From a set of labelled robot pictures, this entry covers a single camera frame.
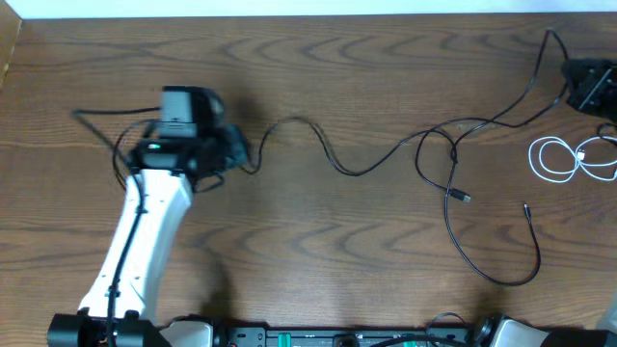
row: coiled white cable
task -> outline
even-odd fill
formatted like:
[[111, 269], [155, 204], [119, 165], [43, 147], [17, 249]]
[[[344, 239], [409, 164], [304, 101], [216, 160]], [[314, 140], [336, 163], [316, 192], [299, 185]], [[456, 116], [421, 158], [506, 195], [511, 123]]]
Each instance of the coiled white cable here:
[[[603, 136], [604, 139], [608, 139], [608, 140], [612, 140], [617, 142], [617, 138], [613, 138], [613, 137], [608, 137], [608, 136]], [[601, 180], [601, 181], [605, 181], [605, 182], [610, 182], [613, 181], [615, 179], [617, 179], [617, 170], [614, 171], [613, 173], [613, 177], [601, 177], [598, 176], [596, 174], [590, 173], [589, 170], [587, 170], [587, 168], [605, 168], [605, 167], [609, 167], [609, 166], [613, 166], [613, 165], [617, 165], [617, 160], [608, 162], [608, 163], [585, 163], [583, 162], [583, 160], [585, 159], [585, 150], [584, 150], [584, 146], [589, 144], [590, 142], [593, 141], [597, 141], [600, 140], [600, 137], [592, 137], [590, 139], [587, 139], [585, 141], [583, 141], [580, 145], [578, 145], [578, 147], [575, 150], [572, 150], [570, 148], [570, 146], [568, 146], [568, 144], [566, 144], [565, 141], [559, 139], [558, 137], [554, 137], [554, 136], [547, 136], [547, 137], [543, 137], [540, 138], [536, 141], [534, 141], [533, 143], [531, 143], [531, 145], [529, 146], [529, 152], [528, 152], [528, 157], [529, 157], [529, 166], [531, 167], [531, 170], [533, 170], [533, 172], [540, 178], [547, 180], [548, 182], [553, 182], [553, 183], [566, 183], [567, 181], [569, 181], [570, 179], [572, 179], [572, 177], [574, 177], [575, 173], [577, 172], [577, 170], [579, 168], [583, 169], [587, 174], [589, 174], [590, 176]], [[540, 142], [545, 141], [541, 146], [540, 146], [540, 150], [538, 151], [538, 161], [540, 162], [540, 165], [542, 166], [542, 169], [544, 169], [547, 173], [550, 174], [556, 174], [556, 175], [566, 175], [567, 177], [564, 179], [552, 179], [552, 178], [548, 178], [540, 173], [538, 173], [538, 170], [536, 170], [536, 168], [533, 166], [533, 160], [531, 159], [531, 152], [533, 147]], [[555, 171], [555, 170], [551, 170], [549, 168], [547, 168], [547, 166], [544, 164], [544, 161], [542, 160], [542, 153], [544, 151], [544, 148], [547, 145], [551, 145], [551, 144], [556, 144], [556, 145], [560, 145], [564, 148], [566, 148], [573, 156], [573, 158], [575, 159], [575, 166], [573, 169], [565, 171], [565, 172], [560, 172], [560, 171]]]

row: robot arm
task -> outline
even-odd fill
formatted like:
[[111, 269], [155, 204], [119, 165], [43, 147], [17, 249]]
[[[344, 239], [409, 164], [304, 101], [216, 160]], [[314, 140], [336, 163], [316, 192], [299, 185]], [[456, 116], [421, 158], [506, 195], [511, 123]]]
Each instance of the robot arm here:
[[[167, 170], [141, 170], [138, 180], [145, 188], [146, 212], [138, 224], [121, 272], [116, 318], [122, 319], [132, 311], [140, 319], [154, 322], [159, 286], [175, 232], [191, 206], [193, 192], [185, 174], [173, 175]], [[79, 305], [79, 310], [87, 311], [91, 317], [107, 315], [109, 284], [135, 220], [138, 204], [139, 192], [129, 177], [124, 209], [112, 245], [93, 287]]]

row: cable connector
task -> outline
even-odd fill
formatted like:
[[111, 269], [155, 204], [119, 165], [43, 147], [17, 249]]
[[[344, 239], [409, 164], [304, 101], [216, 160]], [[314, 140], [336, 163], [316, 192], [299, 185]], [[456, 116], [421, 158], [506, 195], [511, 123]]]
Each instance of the cable connector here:
[[471, 196], [463, 191], [460, 191], [458, 189], [451, 189], [450, 190], [450, 196], [456, 200], [460, 200], [462, 202], [470, 202], [471, 201]]
[[523, 204], [524, 215], [527, 217], [529, 221], [531, 221], [531, 208], [527, 203]]
[[585, 160], [585, 149], [581, 148], [577, 151], [577, 159], [580, 161]]

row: wooden table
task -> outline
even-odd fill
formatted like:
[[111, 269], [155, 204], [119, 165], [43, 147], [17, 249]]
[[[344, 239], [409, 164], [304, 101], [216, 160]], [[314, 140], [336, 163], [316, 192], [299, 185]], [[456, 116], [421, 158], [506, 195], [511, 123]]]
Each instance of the wooden table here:
[[[507, 106], [547, 27], [573, 57], [617, 58], [614, 14], [26, 21], [0, 94], [0, 345], [43, 344], [52, 315], [77, 309], [121, 212], [110, 153], [69, 110], [155, 106], [163, 85], [209, 87], [253, 142], [278, 119], [309, 117], [359, 169], [411, 132]], [[533, 93], [506, 120], [556, 96], [560, 64], [551, 42]], [[115, 136], [137, 118], [90, 119]], [[197, 312], [273, 326], [416, 326], [444, 311], [470, 321], [501, 311], [593, 328], [617, 283], [615, 185], [584, 174], [551, 184], [526, 156], [538, 137], [577, 144], [600, 122], [562, 103], [523, 129], [489, 126], [461, 144], [455, 185], [472, 202], [454, 200], [451, 220], [478, 266], [505, 280], [530, 271], [522, 201], [532, 207], [543, 267], [516, 288], [481, 279], [454, 249], [443, 193], [414, 170], [417, 141], [346, 177], [305, 126], [281, 127], [260, 174], [228, 173], [223, 189], [195, 197], [158, 323]], [[420, 160], [439, 182], [447, 153], [431, 137]]]

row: black cable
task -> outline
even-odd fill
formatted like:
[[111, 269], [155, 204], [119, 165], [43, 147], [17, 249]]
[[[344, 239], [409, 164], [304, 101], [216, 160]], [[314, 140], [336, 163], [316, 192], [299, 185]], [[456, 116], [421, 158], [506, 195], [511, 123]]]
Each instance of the black cable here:
[[435, 324], [437, 321], [439, 321], [440, 319], [444, 319], [445, 317], [456, 317], [458, 318], [461, 322], [463, 322], [463, 325], [467, 325], [467, 322], [465, 321], [465, 319], [463, 319], [463, 317], [461, 317], [460, 315], [454, 313], [454, 312], [444, 312], [444, 313], [440, 313], [438, 314], [435, 318], [433, 318], [433, 320], [431, 321], [431, 323], [428, 324], [428, 326], [426, 326], [426, 335], [428, 334], [428, 331], [431, 329], [431, 327], [433, 327], [433, 324]]
[[[116, 144], [113, 144], [109, 138], [107, 138], [100, 130], [98, 130], [92, 123], [87, 121], [82, 117], [82, 115], [131, 115], [138, 114], [144, 112], [152, 112], [156, 111], [159, 108], [148, 108], [148, 109], [139, 109], [139, 110], [129, 110], [129, 111], [94, 111], [94, 110], [75, 110], [71, 113], [71, 115], [84, 127], [90, 130], [95, 136], [103, 143], [105, 146], [110, 148], [114, 153], [114, 161], [115, 158], [120, 158], [121, 162], [124, 164], [127, 170], [131, 172], [130, 164], [126, 157], [118, 150], [118, 145], [120, 141], [117, 141]], [[133, 238], [135, 237], [135, 233], [137, 231], [137, 226], [142, 218], [142, 214], [144, 213], [144, 204], [145, 204], [145, 192], [143, 182], [140, 182], [137, 179], [136, 173], [132, 173], [131, 177], [135, 182], [135, 187], [139, 194], [139, 203], [137, 206], [137, 211], [135, 212], [135, 219], [133, 220], [133, 224], [131, 229], [128, 232], [128, 236], [126, 237], [126, 242], [124, 243], [124, 247], [122, 248], [121, 255], [118, 259], [118, 264], [116, 265], [116, 270], [114, 272], [114, 276], [112, 278], [112, 283], [109, 286], [109, 301], [107, 305], [107, 319], [106, 319], [106, 334], [107, 334], [107, 343], [111, 347], [116, 346], [116, 340], [114, 339], [114, 317], [116, 315], [116, 298], [118, 296], [118, 283], [120, 282], [120, 276], [122, 272], [122, 268], [124, 266], [124, 262], [126, 261], [126, 257], [128, 255], [128, 251], [130, 250], [131, 244], [133, 242]]]
[[117, 160], [117, 157], [118, 157], [117, 153], [120, 152], [120, 145], [122, 143], [122, 140], [124, 139], [124, 136], [126, 136], [126, 134], [128, 134], [131, 130], [133, 130], [135, 127], [140, 126], [142, 124], [148, 124], [148, 127], [146, 128], [146, 130], [144, 131], [144, 135], [142, 136], [142, 138], [147, 138], [149, 137], [149, 133], [153, 130], [153, 126], [156, 125], [157, 123], [158, 123], [158, 120], [154, 120], [154, 119], [135, 121], [134, 123], [124, 128], [124, 130], [121, 132], [119, 137], [116, 139], [116, 142], [114, 143], [114, 148], [112, 149], [112, 168], [114, 170], [114, 176], [116, 177], [118, 184], [120, 185], [120, 187], [122, 187], [124, 191], [126, 191], [126, 187], [124, 186], [124, 178], [120, 173], [120, 169], [118, 168], [118, 160]]
[[613, 145], [617, 146], [617, 141], [615, 141], [615, 140], [611, 140], [611, 139], [607, 139], [607, 138], [606, 138], [606, 137], [602, 134], [602, 131], [603, 131], [606, 127], [609, 127], [609, 126], [612, 126], [612, 127], [614, 127], [615, 129], [617, 129], [617, 124], [614, 124], [614, 123], [602, 123], [602, 124], [598, 125], [598, 128], [596, 129], [596, 136], [598, 136], [599, 138], [601, 138], [601, 139], [603, 139], [603, 140], [605, 140], [605, 141], [607, 141], [607, 142], [609, 142], [609, 143], [611, 143], [611, 144], [613, 144]]
[[219, 187], [221, 187], [222, 185], [224, 185], [224, 184], [225, 184], [225, 177], [224, 177], [222, 174], [220, 174], [220, 173], [215, 173], [214, 175], [215, 175], [217, 178], [219, 178], [219, 181], [218, 181], [218, 182], [213, 183], [213, 184], [211, 184], [211, 185], [209, 185], [209, 186], [207, 186], [207, 187], [205, 187], [205, 188], [203, 188], [203, 189], [201, 189], [201, 190], [198, 190], [198, 189], [197, 189], [198, 187], [193, 187], [193, 193], [195, 193], [195, 194], [199, 194], [199, 193], [209, 192], [209, 191], [211, 191], [211, 190], [213, 190], [213, 189], [216, 189], [216, 188], [219, 188]]
[[[302, 122], [302, 123], [308, 124], [310, 126], [310, 128], [313, 130], [313, 132], [317, 135], [317, 138], [319, 139], [319, 142], [321, 143], [322, 147], [324, 148], [324, 152], [326, 153], [326, 157], [330, 161], [330, 164], [339, 173], [345, 174], [345, 175], [351, 175], [351, 176], [360, 176], [360, 175], [367, 174], [367, 173], [373, 171], [378, 166], [380, 166], [386, 159], [388, 159], [402, 145], [404, 145], [405, 143], [410, 141], [412, 138], [414, 138], [416, 136], [419, 136], [419, 135], [422, 135], [422, 138], [420, 139], [419, 144], [417, 146], [417, 150], [416, 150], [416, 171], [417, 171], [417, 174], [427, 184], [429, 184], [431, 186], [434, 186], [434, 187], [436, 187], [438, 189], [441, 189], [441, 190], [443, 190], [445, 192], [445, 194], [444, 194], [444, 204], [443, 204], [443, 218], [444, 218], [444, 221], [445, 221], [445, 226], [447, 228], [448, 234], [450, 235], [452, 243], [454, 244], [454, 247], [461, 254], [463, 259], [467, 262], [467, 264], [471, 267], [471, 269], [473, 269], [478, 275], [482, 276], [486, 280], [489, 280], [489, 281], [491, 281], [493, 283], [496, 283], [496, 284], [507, 285], [507, 286], [517, 286], [517, 285], [523, 285], [523, 284], [529, 283], [538, 274], [538, 272], [540, 270], [541, 263], [542, 263], [542, 257], [540, 255], [540, 247], [538, 245], [538, 241], [536, 239], [535, 232], [533, 230], [533, 224], [531, 223], [531, 212], [530, 212], [529, 206], [527, 204], [525, 204], [524, 208], [523, 208], [523, 212], [524, 212], [525, 217], [527, 218], [527, 222], [529, 224], [529, 231], [530, 231], [531, 238], [533, 240], [534, 247], [535, 247], [536, 261], [535, 261], [534, 268], [532, 269], [531, 273], [523, 280], [502, 281], [502, 280], [496, 280], [496, 279], [486, 275], [480, 269], [478, 269], [471, 262], [471, 260], [467, 257], [467, 255], [463, 252], [463, 250], [461, 249], [461, 246], [459, 245], [458, 241], [456, 240], [456, 237], [454, 236], [454, 233], [452, 232], [452, 228], [450, 226], [449, 215], [448, 215], [448, 200], [449, 200], [450, 197], [454, 197], [454, 198], [456, 198], [458, 200], [463, 200], [463, 201], [469, 201], [470, 200], [470, 196], [469, 195], [467, 195], [466, 193], [464, 193], [462, 191], [459, 191], [457, 189], [452, 188], [452, 181], [454, 179], [454, 173], [455, 173], [455, 170], [456, 170], [456, 165], [458, 164], [457, 146], [460, 144], [460, 142], [464, 138], [466, 138], [469, 134], [473, 133], [474, 131], [477, 131], [477, 130], [481, 129], [482, 127], [484, 127], [486, 124], [489, 124], [489, 123], [493, 123], [495, 125], [500, 125], [500, 126], [504, 126], [504, 127], [508, 127], [508, 128], [513, 128], [513, 129], [516, 129], [516, 128], [528, 125], [531, 122], [533, 122], [534, 120], [537, 120], [538, 118], [540, 118], [547, 111], [549, 111], [553, 107], [555, 107], [559, 103], [559, 101], [562, 99], [563, 95], [567, 91], [567, 86], [565, 84], [561, 88], [561, 91], [559, 92], [557, 97], [549, 105], [547, 105], [546, 107], [541, 109], [539, 112], [534, 114], [529, 119], [524, 120], [524, 121], [522, 121], [520, 123], [516, 123], [516, 124], [511, 124], [511, 123], [506, 123], [506, 122], [498, 121], [499, 118], [505, 116], [510, 111], [515, 109], [516, 106], [524, 100], [524, 98], [528, 95], [528, 93], [531, 91], [531, 89], [535, 85], [535, 82], [536, 82], [536, 80], [538, 78], [538, 72], [540, 70], [540, 65], [541, 65], [541, 63], [543, 61], [544, 53], [545, 53], [545, 50], [547, 48], [548, 39], [550, 37], [553, 37], [557, 41], [557, 43], [559, 44], [559, 47], [560, 47], [561, 52], [563, 54], [564, 60], [567, 61], [569, 59], [568, 50], [566, 49], [566, 46], [563, 43], [563, 40], [552, 29], [548, 29], [545, 32], [545, 34], [544, 34], [544, 38], [543, 38], [542, 44], [540, 46], [540, 51], [539, 51], [538, 57], [536, 59], [536, 64], [534, 66], [532, 76], [529, 79], [529, 82], [527, 83], [527, 86], [525, 87], [523, 93], [512, 104], [510, 104], [508, 107], [506, 107], [504, 110], [502, 110], [501, 112], [497, 113], [495, 116], [493, 116], [490, 119], [483, 119], [483, 118], [473, 117], [473, 118], [460, 118], [460, 119], [454, 119], [454, 120], [447, 120], [447, 121], [444, 121], [442, 123], [439, 123], [439, 124], [433, 126], [431, 129], [423, 130], [423, 131], [418, 131], [418, 132], [413, 133], [410, 136], [406, 137], [405, 139], [401, 140], [396, 146], [394, 146], [385, 156], [383, 156], [375, 164], [371, 165], [367, 169], [364, 169], [364, 170], [361, 170], [361, 171], [358, 171], [358, 172], [353, 172], [353, 171], [350, 171], [350, 170], [346, 169], [344, 166], [342, 166], [340, 164], [340, 162], [338, 162], [338, 160], [336, 159], [334, 151], [328, 145], [328, 141], [327, 141], [327, 137], [325, 136], [325, 133], [323, 132], [323, 130], [321, 129], [321, 127], [317, 123], [314, 123], [314, 122], [312, 122], [310, 120], [305, 120], [305, 119], [302, 119], [302, 118], [289, 118], [289, 119], [282, 120], [282, 121], [278, 122], [277, 124], [274, 124], [273, 126], [271, 126], [264, 133], [263, 137], [261, 138], [261, 143], [259, 144], [259, 148], [257, 150], [256, 163], [252, 164], [252, 166], [253, 166], [252, 169], [242, 168], [242, 170], [244, 170], [247, 174], [256, 174], [256, 173], [259, 172], [259, 170], [261, 169], [261, 164], [262, 164], [263, 146], [264, 146], [266, 140], [268, 139], [268, 136], [275, 129], [277, 129], [280, 124], [285, 123], [285, 122], [298, 121], [298, 122]], [[456, 141], [453, 141], [446, 133], [440, 131], [440, 129], [443, 126], [445, 126], [445, 125], [451, 124], [453, 122], [468, 121], [468, 120], [480, 121], [481, 123], [476, 125], [474, 128], [470, 129], [469, 131], [467, 131], [463, 135], [461, 135]], [[445, 187], [440, 185], [440, 184], [437, 184], [437, 183], [433, 182], [430, 179], [428, 179], [422, 173], [422, 171], [421, 171], [421, 169], [419, 167], [419, 155], [420, 155], [422, 146], [424, 145], [424, 140], [426, 140], [426, 138], [430, 134], [432, 134], [432, 133], [437, 133], [437, 134], [440, 134], [440, 135], [444, 136], [451, 144], [450, 159], [452, 160], [452, 169], [450, 170], [449, 179], [448, 179], [447, 184], [446, 184]]]
[[389, 347], [389, 346], [393, 346], [393, 345], [397, 345], [399, 343], [405, 343], [405, 342], [433, 342], [433, 343], [439, 343], [443, 346], [472, 347], [470, 344], [467, 344], [465, 342], [459, 342], [459, 341], [451, 340], [448, 338], [441, 338], [441, 337], [428, 336], [428, 335], [416, 335], [416, 334], [408, 334], [406, 336], [391, 338], [383, 342], [375, 343], [374, 345], [371, 345], [370, 347]]

